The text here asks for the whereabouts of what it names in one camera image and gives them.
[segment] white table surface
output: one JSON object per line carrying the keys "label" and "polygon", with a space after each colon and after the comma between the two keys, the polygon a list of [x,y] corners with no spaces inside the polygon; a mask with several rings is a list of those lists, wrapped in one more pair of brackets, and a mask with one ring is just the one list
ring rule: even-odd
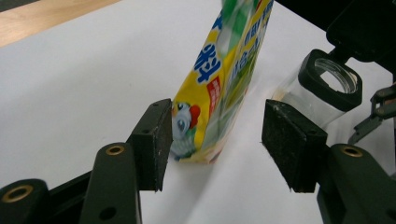
{"label": "white table surface", "polygon": [[[123,142],[149,104],[173,98],[218,16],[220,1],[123,0],[0,48],[0,187],[40,178],[52,189],[93,166],[97,150]],[[265,99],[325,32],[275,3],[238,120],[214,165],[169,160],[163,192],[141,192],[143,222],[321,223],[315,194],[296,194],[261,144]],[[391,84],[375,63],[348,65],[363,103],[331,123],[345,143]],[[393,123],[358,143],[394,172]]]}

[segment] yellow packaging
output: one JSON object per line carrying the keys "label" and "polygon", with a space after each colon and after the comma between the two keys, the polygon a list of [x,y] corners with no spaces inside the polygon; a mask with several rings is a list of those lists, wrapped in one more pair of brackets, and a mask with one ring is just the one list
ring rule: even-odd
{"label": "yellow packaging", "polygon": [[235,46],[217,17],[197,61],[173,101],[173,153],[180,161],[212,163],[223,149],[251,80],[273,0],[248,14]]}

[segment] brass screw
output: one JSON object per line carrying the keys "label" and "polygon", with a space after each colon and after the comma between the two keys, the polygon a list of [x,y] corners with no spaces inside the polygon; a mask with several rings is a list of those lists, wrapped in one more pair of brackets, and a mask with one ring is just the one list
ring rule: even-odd
{"label": "brass screw", "polygon": [[15,203],[24,199],[33,191],[31,185],[22,185],[9,190],[1,199],[3,203]]}
{"label": "brass screw", "polygon": [[121,154],[125,150],[125,147],[122,146],[114,146],[106,149],[106,154],[109,156],[117,156]]}
{"label": "brass screw", "polygon": [[357,148],[352,148],[352,147],[343,147],[341,148],[341,151],[344,152],[344,154],[350,156],[350,157],[362,157],[363,153],[358,150]]}

